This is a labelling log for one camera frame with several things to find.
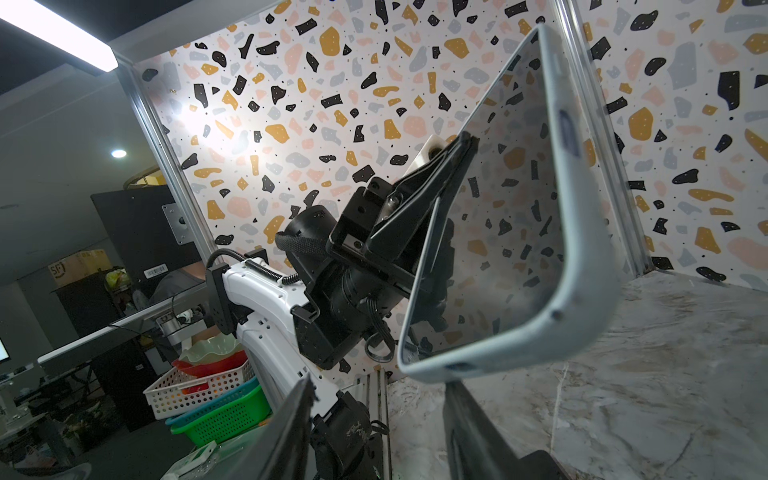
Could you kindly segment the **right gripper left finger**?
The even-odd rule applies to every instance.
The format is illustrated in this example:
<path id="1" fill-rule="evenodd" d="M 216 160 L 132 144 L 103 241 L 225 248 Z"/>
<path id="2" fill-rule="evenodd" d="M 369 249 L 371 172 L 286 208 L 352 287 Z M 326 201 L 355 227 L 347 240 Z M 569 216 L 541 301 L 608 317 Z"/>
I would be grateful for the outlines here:
<path id="1" fill-rule="evenodd" d="M 244 451 L 224 479 L 304 479 L 314 401 L 312 381 L 300 379 L 256 443 Z"/>

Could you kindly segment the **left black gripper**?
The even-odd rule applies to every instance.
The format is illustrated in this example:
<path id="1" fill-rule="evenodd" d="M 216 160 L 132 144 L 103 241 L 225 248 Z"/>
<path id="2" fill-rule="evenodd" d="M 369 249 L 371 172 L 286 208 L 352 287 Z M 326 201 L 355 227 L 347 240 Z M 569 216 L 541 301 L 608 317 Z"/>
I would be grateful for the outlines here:
<path id="1" fill-rule="evenodd" d="M 340 218 L 314 205 L 277 233 L 306 286 L 307 303 L 292 310 L 302 355 L 330 369 L 359 342 L 396 349 L 385 318 L 413 296 L 433 208 L 454 199 L 451 182 L 466 173 L 478 144 L 461 132 L 416 172 L 359 188 Z"/>

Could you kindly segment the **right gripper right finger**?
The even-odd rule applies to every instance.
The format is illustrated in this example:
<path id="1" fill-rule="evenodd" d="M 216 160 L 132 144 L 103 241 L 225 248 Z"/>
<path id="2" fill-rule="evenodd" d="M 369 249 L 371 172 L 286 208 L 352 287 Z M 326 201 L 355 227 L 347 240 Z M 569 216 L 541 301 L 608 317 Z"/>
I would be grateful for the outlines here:
<path id="1" fill-rule="evenodd" d="M 518 457 L 460 381 L 445 385 L 446 451 L 453 479 L 566 479 L 568 474 L 544 450 Z"/>

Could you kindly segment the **black phone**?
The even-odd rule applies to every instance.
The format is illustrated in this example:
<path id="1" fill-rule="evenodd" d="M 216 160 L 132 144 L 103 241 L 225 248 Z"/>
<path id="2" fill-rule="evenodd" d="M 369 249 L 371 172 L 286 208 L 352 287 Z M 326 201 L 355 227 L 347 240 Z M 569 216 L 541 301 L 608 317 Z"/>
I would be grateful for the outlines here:
<path id="1" fill-rule="evenodd" d="M 567 359 L 620 289 L 562 37 L 535 27 L 465 121 L 474 156 L 436 199 L 398 347 L 450 382 Z"/>

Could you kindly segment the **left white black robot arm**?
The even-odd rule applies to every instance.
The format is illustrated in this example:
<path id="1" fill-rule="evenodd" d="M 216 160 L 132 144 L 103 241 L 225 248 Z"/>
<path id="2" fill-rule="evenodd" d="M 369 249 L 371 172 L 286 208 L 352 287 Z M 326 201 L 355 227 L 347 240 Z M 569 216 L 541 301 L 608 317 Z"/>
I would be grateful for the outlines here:
<path id="1" fill-rule="evenodd" d="M 398 343 L 386 317 L 417 290 L 417 266 L 432 210 L 453 198 L 478 150 L 460 134 L 423 149 L 396 182 L 375 177 L 340 217 L 322 205 L 299 213 L 275 242 L 293 266 L 282 275 L 264 250 L 221 263 L 214 252 L 206 283 L 215 323 L 251 360 L 275 413 L 278 436 L 297 464 L 316 462 L 318 479 L 387 479 L 389 431 L 369 407 L 326 377 L 357 345 L 367 355 Z"/>

